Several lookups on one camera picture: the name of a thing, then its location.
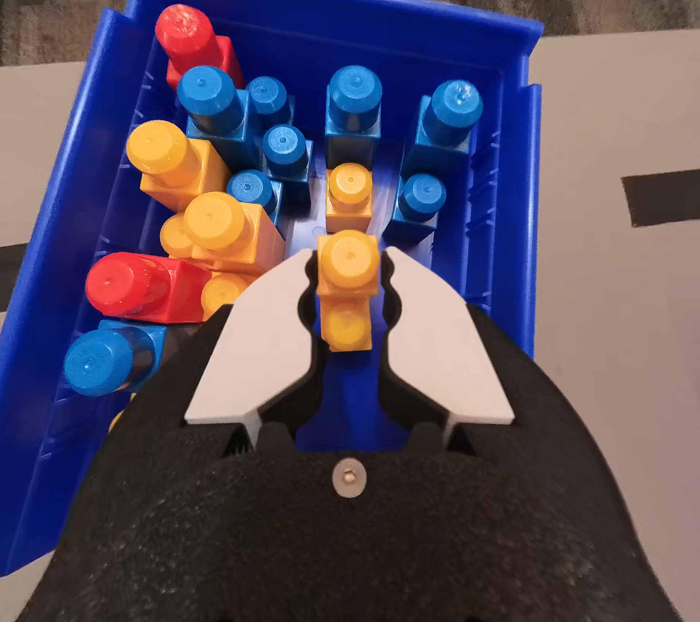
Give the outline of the yellow one-stud mega block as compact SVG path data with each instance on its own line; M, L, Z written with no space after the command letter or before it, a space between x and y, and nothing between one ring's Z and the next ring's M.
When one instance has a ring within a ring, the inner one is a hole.
M380 286L378 239L355 230L343 230L317 239L320 298L374 297Z

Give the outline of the pile of mega blocks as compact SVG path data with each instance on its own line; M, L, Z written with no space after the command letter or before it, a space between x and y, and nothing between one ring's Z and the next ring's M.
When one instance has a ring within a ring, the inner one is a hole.
M155 36L166 81L187 113L138 125L126 142L139 188L172 215L160 229L165 256L117 251L97 261L85 293L106 320L76 339L63 377L72 391L102 397L141 389L189 327L234 303L284 257L286 216L312 213L313 143L294 125L295 98L275 76L247 85L231 39L200 10L166 7ZM324 235L367 234L382 85L366 66L341 66L326 91ZM421 97L407 137L382 235L418 244L432 235L447 184L463 169L484 109L464 79Z

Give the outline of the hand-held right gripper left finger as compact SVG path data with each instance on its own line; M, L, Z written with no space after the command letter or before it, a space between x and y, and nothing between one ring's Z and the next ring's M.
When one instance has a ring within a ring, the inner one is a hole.
M232 304L184 420L241 424L252 446L277 422L295 437L319 411L328 344L314 333L317 253L302 249Z

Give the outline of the blue storage bin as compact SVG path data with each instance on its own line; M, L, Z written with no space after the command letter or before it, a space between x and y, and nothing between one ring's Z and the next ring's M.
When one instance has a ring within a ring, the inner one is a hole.
M541 87L528 84L541 23L428 0L127 0L104 10L1 332L1 575L57 546L75 494L125 407L80 397L63 380L71 342L97 327L84 294L92 263L161 254L167 210L140 191L124 146L152 119L185 124L167 85L155 23L197 8L232 39L247 78L279 79L321 176L326 87L345 65L383 87L377 193L397 184L419 101L463 78L484 101L469 161L446 182L437 230L406 251L479 306L533 356Z

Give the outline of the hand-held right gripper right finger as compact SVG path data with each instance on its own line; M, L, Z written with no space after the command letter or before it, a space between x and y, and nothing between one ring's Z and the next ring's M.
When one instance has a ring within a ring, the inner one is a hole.
M514 411L467 302L398 247L381 255L382 339L378 398L396 424L440 429L448 445L459 425L510 426Z

